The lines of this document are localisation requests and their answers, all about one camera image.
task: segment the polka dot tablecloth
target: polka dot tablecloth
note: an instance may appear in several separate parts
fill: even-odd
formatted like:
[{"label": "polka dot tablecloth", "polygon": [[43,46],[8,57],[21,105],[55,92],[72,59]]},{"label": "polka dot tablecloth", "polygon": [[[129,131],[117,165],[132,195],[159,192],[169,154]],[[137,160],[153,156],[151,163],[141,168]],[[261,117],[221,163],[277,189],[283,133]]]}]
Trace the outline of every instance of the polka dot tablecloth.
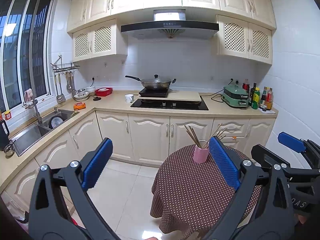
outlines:
[{"label": "polka dot tablecloth", "polygon": [[[203,237],[218,221],[232,196],[218,166],[209,154],[205,163],[195,163],[195,145],[171,154],[161,165],[152,186],[150,215],[161,217],[159,228],[165,234],[180,230],[187,239],[193,232]],[[243,153],[235,150],[241,159]],[[256,204],[260,186],[256,186],[243,219]]]}]

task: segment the red basket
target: red basket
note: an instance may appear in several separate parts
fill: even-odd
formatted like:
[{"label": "red basket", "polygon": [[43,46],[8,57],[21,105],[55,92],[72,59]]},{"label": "red basket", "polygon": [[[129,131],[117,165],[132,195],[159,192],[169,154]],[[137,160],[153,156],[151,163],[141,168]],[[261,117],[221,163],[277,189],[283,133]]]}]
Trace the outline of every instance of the red basket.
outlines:
[{"label": "red basket", "polygon": [[106,88],[107,91],[99,91],[100,89],[102,89],[102,88],[99,88],[95,91],[97,97],[106,97],[106,96],[110,95],[113,90],[112,88]]}]

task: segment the kitchen sink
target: kitchen sink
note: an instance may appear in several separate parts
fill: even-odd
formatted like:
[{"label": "kitchen sink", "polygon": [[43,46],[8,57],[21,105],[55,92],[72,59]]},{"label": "kitchen sink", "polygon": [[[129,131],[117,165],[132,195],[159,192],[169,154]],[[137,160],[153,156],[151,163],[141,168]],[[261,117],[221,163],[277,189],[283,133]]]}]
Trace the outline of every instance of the kitchen sink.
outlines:
[{"label": "kitchen sink", "polygon": [[38,121],[33,122],[31,125],[27,126],[21,132],[16,134],[11,141],[13,143],[14,150],[16,154],[20,157],[26,150],[28,150],[32,145],[34,145],[43,136],[47,135],[49,132],[54,130],[49,127],[49,122],[53,117],[61,117],[64,123],[69,120],[74,111],[59,109],[52,112],[42,118],[42,123]]}]

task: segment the pink cup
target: pink cup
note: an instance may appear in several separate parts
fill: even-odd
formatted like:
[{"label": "pink cup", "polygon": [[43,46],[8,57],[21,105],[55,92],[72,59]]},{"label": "pink cup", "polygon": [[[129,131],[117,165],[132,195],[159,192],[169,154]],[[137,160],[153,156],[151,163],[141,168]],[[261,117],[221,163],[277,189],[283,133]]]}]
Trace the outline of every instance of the pink cup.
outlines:
[{"label": "pink cup", "polygon": [[[204,146],[207,141],[200,141],[200,145]],[[196,163],[204,163],[207,160],[209,154],[209,145],[205,149],[201,149],[198,146],[195,148],[195,153],[193,155],[193,160]]]}]

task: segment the screw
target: screw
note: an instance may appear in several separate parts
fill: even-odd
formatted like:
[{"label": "screw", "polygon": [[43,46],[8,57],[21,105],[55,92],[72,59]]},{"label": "screw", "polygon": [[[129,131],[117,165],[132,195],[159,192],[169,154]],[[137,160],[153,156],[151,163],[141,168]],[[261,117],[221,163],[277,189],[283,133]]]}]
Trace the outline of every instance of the screw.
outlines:
[{"label": "screw", "polygon": [[78,161],[73,161],[73,162],[70,163],[70,166],[71,166],[72,168],[75,168],[75,167],[77,167],[78,165],[79,165],[79,162],[78,162]]},{"label": "screw", "polygon": [[273,165],[273,167],[274,167],[277,171],[279,171],[279,170],[281,169],[281,167],[280,167],[279,164],[275,164],[275,165]]},{"label": "screw", "polygon": [[243,165],[244,165],[244,166],[251,166],[251,164],[252,164],[252,162],[249,161],[249,160],[244,160],[244,161],[243,161]]},{"label": "screw", "polygon": [[42,165],[40,169],[41,171],[46,171],[47,168],[48,168],[48,165],[45,164],[45,165]]}]

